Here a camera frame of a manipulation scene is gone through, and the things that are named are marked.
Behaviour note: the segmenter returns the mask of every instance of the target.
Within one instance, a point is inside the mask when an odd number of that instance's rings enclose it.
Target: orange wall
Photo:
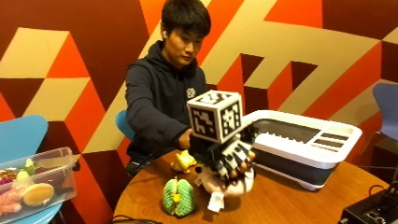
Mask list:
[[[211,89],[244,113],[272,109],[358,126],[355,163],[380,117],[376,82],[398,81],[392,0],[202,0],[212,18],[198,62]],[[41,151],[67,146],[82,165],[70,223],[105,223],[123,183],[125,67],[159,39],[162,0],[1,1],[0,120],[41,114]]]

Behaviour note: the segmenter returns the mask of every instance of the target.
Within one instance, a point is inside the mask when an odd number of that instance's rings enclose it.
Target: fiducial marker cube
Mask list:
[[[207,91],[187,101],[193,135],[222,144],[242,129],[240,96],[236,92]]]

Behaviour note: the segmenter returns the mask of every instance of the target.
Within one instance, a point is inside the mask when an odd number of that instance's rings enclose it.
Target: black hoodie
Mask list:
[[[157,149],[159,156],[178,148],[179,135],[190,126],[186,101],[206,91],[197,60],[178,70],[161,49],[158,41],[126,70],[126,120],[135,132],[126,153],[137,162]]]

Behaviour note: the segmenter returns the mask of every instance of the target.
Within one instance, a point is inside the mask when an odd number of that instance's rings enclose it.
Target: green pineapple toy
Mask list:
[[[185,217],[195,208],[194,188],[185,179],[170,179],[162,189],[162,205],[170,215]]]

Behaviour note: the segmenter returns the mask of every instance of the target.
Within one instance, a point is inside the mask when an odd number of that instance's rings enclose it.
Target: blue chair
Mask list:
[[[47,132],[47,121],[38,115],[27,115],[0,122],[0,162],[13,161],[35,154]],[[13,224],[49,223],[58,213],[61,203],[46,210],[12,222]]]
[[[382,128],[376,133],[398,142],[398,84],[376,83],[372,88],[372,96],[382,114]],[[392,182],[396,180],[398,162],[395,167],[362,166],[362,168],[392,169],[395,170]]]
[[[121,130],[121,132],[123,133],[123,135],[126,136],[126,138],[133,141],[134,139],[134,131],[131,130],[131,128],[129,127],[127,123],[126,123],[126,119],[125,119],[125,113],[126,111],[122,110],[117,116],[115,116],[115,126],[118,127],[118,129]]]

